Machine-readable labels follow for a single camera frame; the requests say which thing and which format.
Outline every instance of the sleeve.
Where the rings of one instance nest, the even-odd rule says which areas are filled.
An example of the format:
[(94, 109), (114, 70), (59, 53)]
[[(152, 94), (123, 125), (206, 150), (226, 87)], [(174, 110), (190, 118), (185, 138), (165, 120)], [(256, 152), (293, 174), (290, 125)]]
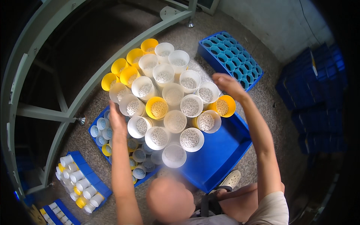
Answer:
[(283, 192), (265, 196), (245, 225), (288, 225), (289, 209)]

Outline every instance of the person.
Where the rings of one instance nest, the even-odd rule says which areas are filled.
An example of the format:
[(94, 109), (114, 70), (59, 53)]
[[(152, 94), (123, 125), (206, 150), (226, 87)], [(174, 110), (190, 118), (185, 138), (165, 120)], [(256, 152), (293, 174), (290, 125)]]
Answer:
[[(192, 193), (182, 183), (159, 177), (153, 180), (147, 190), (150, 211), (160, 224), (288, 224), (285, 187), (281, 182), (269, 127), (239, 82), (223, 73), (215, 73), (212, 78), (219, 89), (225, 90), (243, 107), (257, 156), (258, 182), (232, 191), (240, 176), (239, 171), (233, 171), (217, 190), (206, 196), (209, 202), (202, 203), (201, 210), (196, 210)], [(113, 139), (112, 187), (118, 224), (143, 224), (129, 170), (126, 123), (113, 102), (110, 102), (110, 111), (111, 126), (114, 137), (117, 137)]]

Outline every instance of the hand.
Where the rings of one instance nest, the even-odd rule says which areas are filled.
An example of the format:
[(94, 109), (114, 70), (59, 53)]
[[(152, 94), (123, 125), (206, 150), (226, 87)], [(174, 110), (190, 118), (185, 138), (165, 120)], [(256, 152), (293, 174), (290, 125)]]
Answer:
[(121, 137), (127, 137), (127, 125), (125, 122), (125, 117), (119, 112), (119, 109), (116, 107), (116, 104), (110, 100), (110, 125), (115, 135), (120, 135)]
[(244, 96), (247, 96), (247, 93), (242, 88), (240, 83), (225, 73), (215, 73), (212, 75), (214, 83), (221, 89), (226, 91), (233, 99), (238, 102)]

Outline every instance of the granite floor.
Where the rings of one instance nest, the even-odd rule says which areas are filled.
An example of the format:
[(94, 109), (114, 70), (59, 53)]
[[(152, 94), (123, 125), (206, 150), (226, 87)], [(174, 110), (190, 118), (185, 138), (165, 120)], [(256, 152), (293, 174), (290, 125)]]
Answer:
[[(67, 81), (68, 79), (72, 79), (75, 75), (79, 75), (77, 82), (72, 82), (71, 84), (74, 91), (72, 90), (66, 93), (68, 104), (71, 103), (72, 99), (83, 87), (84, 83), (110, 56), (146, 28), (160, 21), (159, 17), (149, 13), (145, 13), (135, 8), (129, 9), (129, 6), (119, 5), (112, 7), (111, 9), (106, 9), (105, 12), (99, 12), (100, 14), (106, 15), (108, 17), (107, 22), (110, 23), (105, 25), (106, 29), (108, 29), (108, 34), (103, 33), (102, 35), (106, 37), (101, 40), (102, 42), (109, 42), (109, 46), (106, 49), (100, 49), (99, 47), (94, 46), (90, 51), (89, 49), (86, 49), (85, 45), (80, 45), (79, 48), (84, 48), (87, 53), (86, 58), (88, 64), (86, 66), (78, 64), (76, 61), (76, 52), (68, 58), (62, 58), (61, 63), (63, 65), (69, 65), (68, 67), (61, 68), (61, 73), (66, 74), (61, 80), (63, 88), (67, 88), (66, 84), (69, 83)], [(86, 18), (97, 24), (96, 16), (88, 15)], [(113, 21), (114, 24), (117, 25), (121, 20), (129, 22), (132, 29), (129, 29), (129, 32), (123, 35), (119, 31), (114, 31), (116, 35), (112, 35), (112, 30), (110, 29), (112, 27), (111, 22)], [(92, 30), (93, 33), (97, 33), (99, 29), (104, 29), (94, 25), (86, 25), (88, 22), (89, 21), (81, 21), (80, 24), (74, 28), (76, 29), (74, 33), (85, 35), (86, 33), (84, 34), (82, 29), (90, 29), (90, 27), (91, 29), (94, 29)], [(305, 171), (306, 156), (300, 153), (300, 149), (297, 145), (298, 134), (291, 122), (290, 112), (286, 110), (279, 95), (274, 89), (281, 71), (280, 63), (276, 60), (274, 54), (272, 54), (258, 38), (239, 22), (223, 12), (216, 12), (214, 16), (198, 12), (196, 13), (193, 22), (195, 24), (194, 28), (187, 28), (185, 26), (186, 21), (182, 21), (159, 33), (154, 38), (159, 42), (171, 43), (175, 49), (186, 51), (190, 56), (189, 69), (197, 71), (201, 75), (202, 82), (211, 81), (211, 75), (214, 73), (214, 70), (200, 55), (197, 54), (199, 40), (215, 32), (226, 30), (248, 50), (265, 72), (262, 79), (249, 91), (249, 94), (259, 108), (273, 135), (282, 181), (285, 184), (285, 196), (290, 203), (291, 197)], [(66, 46), (71, 44), (71, 38), (65, 39), (63, 43), (63, 51), (66, 51)], [(87, 40), (86, 44), (89, 46), (90, 44), (96, 43), (91, 43)], [(100, 179), (111, 188), (111, 166), (98, 150), (96, 144), (87, 132), (90, 124), (108, 105), (108, 99), (108, 92), (103, 91), (100, 85), (93, 90), (92, 94), (81, 107), (81, 112), (87, 115), (88, 123), (84, 126), (76, 124), (67, 131), (62, 147), (59, 150), (61, 151), (59, 157), (66, 155), (68, 151), (80, 151)], [(237, 112), (245, 119), (239, 103), (237, 103)], [(238, 188), (257, 181), (256, 155), (253, 146), (249, 148), (244, 157), (235, 166), (235, 169), (240, 170), (242, 173)], [(136, 198), (145, 224), (151, 224), (153, 221), (145, 199), (146, 189), (153, 179), (154, 178), (152, 177), (135, 188)], [(82, 223), (104, 225), (116, 224), (116, 205), (113, 195), (108, 198), (103, 207), (92, 215), (87, 216), (76, 206), (75, 202), (71, 200), (55, 176), (53, 177), (53, 181), (54, 187), (50, 187), (48, 191), (52, 192), (54, 197), (60, 198), (66, 207)], [(202, 191), (194, 193), (196, 203), (199, 202), (200, 197), (203, 194)]]

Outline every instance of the green metal frame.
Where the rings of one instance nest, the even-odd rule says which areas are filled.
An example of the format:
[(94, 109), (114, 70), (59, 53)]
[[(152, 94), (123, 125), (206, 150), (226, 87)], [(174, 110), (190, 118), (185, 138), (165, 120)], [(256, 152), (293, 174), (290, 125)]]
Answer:
[[(19, 103), (19, 96), (23, 83), (29, 68), (33, 63), (40, 68), (53, 73), (54, 83), (59, 84), (56, 82), (58, 80), (56, 70), (40, 61), (37, 61), (35, 56), (52, 31), (71, 12), (73, 12), (75, 8), (79, 7), (84, 2), (85, 0), (45, 1), (35, 12), (20, 34), (5, 69), (1, 87), (0, 103), (1, 148), (4, 161), (10, 175), (10, 180), (20, 199), (23, 199), (27, 194), (42, 190), (48, 186), (48, 179), (53, 165), (53, 160), (66, 129), (70, 123), (76, 121), (75, 114), (79, 110), (80, 105), (85, 101), (94, 87), (101, 81), (103, 76), (110, 71), (112, 63), (118, 58), (125, 58), (126, 54), (131, 49), (140, 46), (144, 40), (154, 36), (169, 26), (176, 24), (177, 22), (186, 18), (192, 19), (195, 15), (197, 0), (190, 0), (189, 7), (177, 4), (184, 11), (174, 15), (172, 18), (161, 21), (160, 23), (154, 25), (122, 47), (90, 78), (90, 80), (81, 89), (69, 108), (66, 105), (61, 87), (59, 85), (55, 85), (55, 92), (61, 111), (54, 111)], [(40, 186), (30, 188), (25, 193), (20, 184), (15, 160), (14, 129), (16, 115), (61, 122), (49, 150), (45, 171), (42, 173), (41, 170), (41, 173), (39, 174), (42, 184)]]

